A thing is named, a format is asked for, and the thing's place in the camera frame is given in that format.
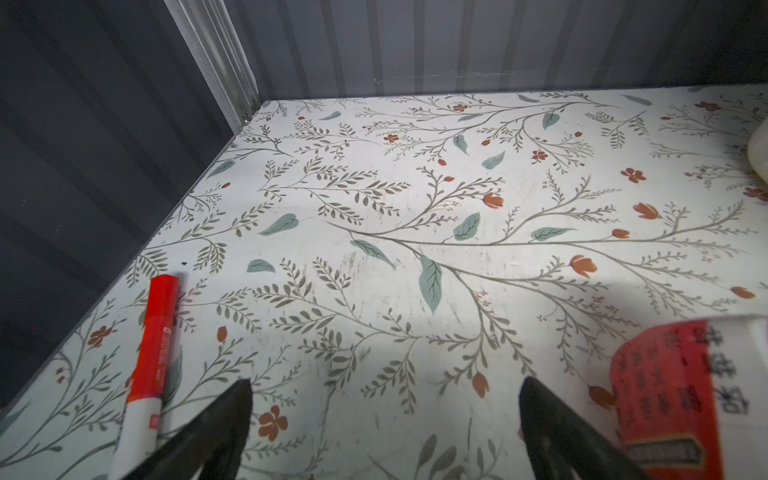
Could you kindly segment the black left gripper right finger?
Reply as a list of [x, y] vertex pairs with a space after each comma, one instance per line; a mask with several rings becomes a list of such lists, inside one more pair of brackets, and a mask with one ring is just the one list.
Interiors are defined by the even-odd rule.
[[554, 392], [534, 377], [519, 393], [521, 428], [537, 479], [647, 479]]

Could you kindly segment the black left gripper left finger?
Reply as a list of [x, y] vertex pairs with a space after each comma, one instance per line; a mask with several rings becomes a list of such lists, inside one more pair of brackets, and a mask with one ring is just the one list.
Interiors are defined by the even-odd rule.
[[247, 380], [234, 382], [169, 442], [129, 471], [129, 480], [237, 477], [253, 408]]

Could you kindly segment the clear bottle red label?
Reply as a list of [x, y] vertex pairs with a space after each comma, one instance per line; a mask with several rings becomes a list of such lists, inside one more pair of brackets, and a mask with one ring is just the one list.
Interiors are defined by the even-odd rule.
[[767, 319], [649, 328], [613, 357], [622, 453], [653, 479], [767, 476]]

